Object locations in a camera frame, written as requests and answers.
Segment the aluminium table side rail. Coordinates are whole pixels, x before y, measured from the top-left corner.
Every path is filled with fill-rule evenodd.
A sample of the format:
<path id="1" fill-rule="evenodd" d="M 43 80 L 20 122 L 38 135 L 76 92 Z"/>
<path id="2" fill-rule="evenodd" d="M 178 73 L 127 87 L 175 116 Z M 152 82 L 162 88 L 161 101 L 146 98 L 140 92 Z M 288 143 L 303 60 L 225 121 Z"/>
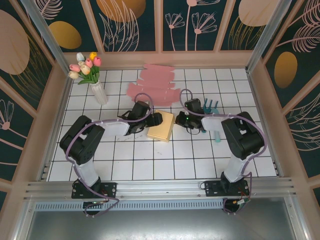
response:
<path id="1" fill-rule="evenodd" d="M 282 152 L 280 149 L 280 126 L 283 116 L 275 89 L 265 65 L 259 62 L 254 69 L 248 71 L 248 77 L 253 87 L 254 96 L 258 102 L 262 117 L 263 129 L 268 137 L 271 156 L 275 160 L 278 174 L 285 176 L 282 166 Z"/>
<path id="2" fill-rule="evenodd" d="M 58 102 L 57 111 L 54 115 L 51 129 L 47 138 L 47 143 L 44 149 L 43 157 L 40 162 L 39 170 L 37 173 L 36 181 L 41 182 L 47 164 L 50 164 L 52 160 L 53 153 L 56 149 L 56 140 L 58 134 L 60 133 L 60 126 L 62 123 L 62 117 L 64 116 L 65 108 L 67 105 L 67 100 L 69 98 L 69 93 L 73 85 L 73 80 L 66 77 L 65 84 L 62 89 L 61 97 Z"/>

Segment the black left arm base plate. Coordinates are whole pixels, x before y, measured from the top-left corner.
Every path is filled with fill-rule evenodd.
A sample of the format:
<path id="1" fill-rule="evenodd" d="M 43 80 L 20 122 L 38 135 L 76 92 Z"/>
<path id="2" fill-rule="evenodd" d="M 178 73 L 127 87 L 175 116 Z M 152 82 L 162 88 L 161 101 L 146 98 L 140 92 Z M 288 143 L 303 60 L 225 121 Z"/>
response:
<path id="1" fill-rule="evenodd" d="M 115 182 L 110 183 L 95 183 L 92 186 L 93 191 L 107 196 L 111 198 L 116 197 L 117 192 L 117 184 Z M 72 199 L 97 199 L 99 198 L 98 195 L 89 191 L 81 182 L 78 180 L 72 184 L 72 192 L 71 192 Z"/>

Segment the yellow paper box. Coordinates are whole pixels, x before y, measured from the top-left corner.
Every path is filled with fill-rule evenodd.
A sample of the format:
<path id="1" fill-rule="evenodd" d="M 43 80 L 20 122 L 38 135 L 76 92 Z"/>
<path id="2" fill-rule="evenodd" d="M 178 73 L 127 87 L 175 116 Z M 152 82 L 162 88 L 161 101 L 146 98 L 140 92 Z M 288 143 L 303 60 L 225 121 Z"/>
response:
<path id="1" fill-rule="evenodd" d="M 175 117 L 172 113 L 162 110 L 156 110 L 155 113 L 160 113 L 162 115 L 162 123 L 158 126 L 150 127 L 147 137 L 153 140 L 169 142 L 172 135 Z"/>

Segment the artificial tulip bouquet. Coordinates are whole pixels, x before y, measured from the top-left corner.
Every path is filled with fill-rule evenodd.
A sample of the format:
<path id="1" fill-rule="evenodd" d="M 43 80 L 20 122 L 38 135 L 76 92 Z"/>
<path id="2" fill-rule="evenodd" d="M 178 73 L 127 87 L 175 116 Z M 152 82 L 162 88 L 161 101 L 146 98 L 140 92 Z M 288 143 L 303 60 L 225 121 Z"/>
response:
<path id="1" fill-rule="evenodd" d="M 68 77 L 77 80 L 78 84 L 98 84 L 100 77 L 101 58 L 96 52 L 91 52 L 88 57 L 85 57 L 81 52 L 76 54 L 77 64 L 69 65 Z"/>

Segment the pink paper box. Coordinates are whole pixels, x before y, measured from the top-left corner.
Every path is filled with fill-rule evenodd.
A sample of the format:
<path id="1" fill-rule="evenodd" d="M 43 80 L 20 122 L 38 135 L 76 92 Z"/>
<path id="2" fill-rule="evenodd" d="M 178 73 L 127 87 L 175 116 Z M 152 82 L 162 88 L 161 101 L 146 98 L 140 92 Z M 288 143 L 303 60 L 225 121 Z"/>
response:
<path id="1" fill-rule="evenodd" d="M 180 101 L 179 88 L 175 88 L 175 78 L 172 66 L 145 64 L 136 83 L 128 85 L 126 95 L 132 101 L 148 102 L 152 100 L 154 106 L 170 107 Z"/>

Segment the white ribbed vase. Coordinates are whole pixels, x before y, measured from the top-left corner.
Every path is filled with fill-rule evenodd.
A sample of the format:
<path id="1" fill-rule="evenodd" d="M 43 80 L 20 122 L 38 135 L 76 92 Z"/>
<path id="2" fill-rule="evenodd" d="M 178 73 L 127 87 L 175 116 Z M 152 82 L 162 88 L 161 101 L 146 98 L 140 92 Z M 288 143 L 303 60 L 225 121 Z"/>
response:
<path id="1" fill-rule="evenodd" d="M 90 83 L 89 84 L 91 87 L 91 90 L 95 96 L 96 101 L 100 104 L 100 105 L 106 105 L 108 103 L 108 99 L 107 99 L 107 95 L 105 93 L 105 90 L 102 86 L 102 84 L 100 83 L 100 81 L 98 81 L 97 83 Z"/>

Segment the light blue garden trowel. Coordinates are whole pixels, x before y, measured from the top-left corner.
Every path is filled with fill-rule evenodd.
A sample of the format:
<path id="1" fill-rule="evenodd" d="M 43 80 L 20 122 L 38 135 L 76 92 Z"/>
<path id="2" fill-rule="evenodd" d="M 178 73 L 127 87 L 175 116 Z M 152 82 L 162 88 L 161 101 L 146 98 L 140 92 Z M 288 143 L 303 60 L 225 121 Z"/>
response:
<path id="1" fill-rule="evenodd" d="M 211 112 L 214 113 L 214 114 L 219 114 L 219 110 L 217 109 L 217 107 L 212 108 Z M 217 127 L 214 130 L 214 139 L 215 139 L 216 143 L 220 143 L 221 142 L 220 132 L 219 132 Z"/>

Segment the aluminium frame post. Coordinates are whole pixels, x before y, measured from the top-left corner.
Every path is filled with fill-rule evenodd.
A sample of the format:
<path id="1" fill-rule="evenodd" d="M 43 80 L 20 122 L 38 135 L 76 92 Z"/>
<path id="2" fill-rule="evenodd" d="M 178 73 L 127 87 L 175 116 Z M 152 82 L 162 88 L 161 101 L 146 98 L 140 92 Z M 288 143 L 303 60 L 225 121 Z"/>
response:
<path id="1" fill-rule="evenodd" d="M 23 4 L 26 13 L 28 13 L 63 72 L 68 74 L 69 67 L 67 60 L 46 22 L 46 20 L 54 20 L 61 12 L 63 9 L 62 0 L 20 0 L 20 2 Z"/>
<path id="2" fill-rule="evenodd" d="M 271 41 L 273 35 L 275 34 L 276 30 L 278 29 L 279 25 L 281 24 L 281 21 L 285 14 L 287 13 L 292 0 L 279 0 L 275 10 L 273 11 L 266 27 L 264 28 L 260 38 L 257 41 L 257 44 L 255 45 L 252 55 L 245 66 L 246 73 L 248 75 L 251 74 L 251 72 L 256 67 L 258 61 L 260 60 L 264 50 L 266 49 L 267 45 Z"/>

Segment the grey metal sheet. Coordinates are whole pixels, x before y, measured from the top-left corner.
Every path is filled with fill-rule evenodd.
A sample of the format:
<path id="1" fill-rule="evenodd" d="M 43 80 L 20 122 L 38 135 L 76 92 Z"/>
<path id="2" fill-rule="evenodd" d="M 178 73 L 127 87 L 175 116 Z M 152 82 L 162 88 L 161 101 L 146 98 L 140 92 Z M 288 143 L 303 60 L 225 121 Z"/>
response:
<path id="1" fill-rule="evenodd" d="M 307 240 L 282 208 L 239 215 L 220 209 L 35 212 L 18 240 Z"/>

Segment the aluminium mounting rail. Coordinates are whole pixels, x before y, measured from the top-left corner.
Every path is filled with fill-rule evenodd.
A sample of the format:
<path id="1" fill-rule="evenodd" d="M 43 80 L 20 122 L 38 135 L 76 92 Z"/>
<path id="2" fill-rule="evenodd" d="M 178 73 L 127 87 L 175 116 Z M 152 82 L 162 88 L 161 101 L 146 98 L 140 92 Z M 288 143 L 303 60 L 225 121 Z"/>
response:
<path id="1" fill-rule="evenodd" d="M 115 197 L 122 201 L 134 200 L 194 200 L 206 197 L 203 179 L 187 180 L 120 180 Z M 70 201 L 71 181 L 29 182 L 22 194 L 24 200 Z M 252 198 L 295 196 L 297 190 L 289 177 L 254 177 Z"/>

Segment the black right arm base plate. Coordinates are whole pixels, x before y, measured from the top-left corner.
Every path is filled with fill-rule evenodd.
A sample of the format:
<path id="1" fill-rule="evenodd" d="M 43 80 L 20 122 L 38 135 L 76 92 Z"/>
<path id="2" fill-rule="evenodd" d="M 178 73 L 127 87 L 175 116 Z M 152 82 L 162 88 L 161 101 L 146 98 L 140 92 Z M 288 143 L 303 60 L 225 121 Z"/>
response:
<path id="1" fill-rule="evenodd" d="M 246 180 L 234 183 L 223 183 L 221 180 L 208 180 L 204 182 L 207 197 L 241 197 L 250 193 Z"/>

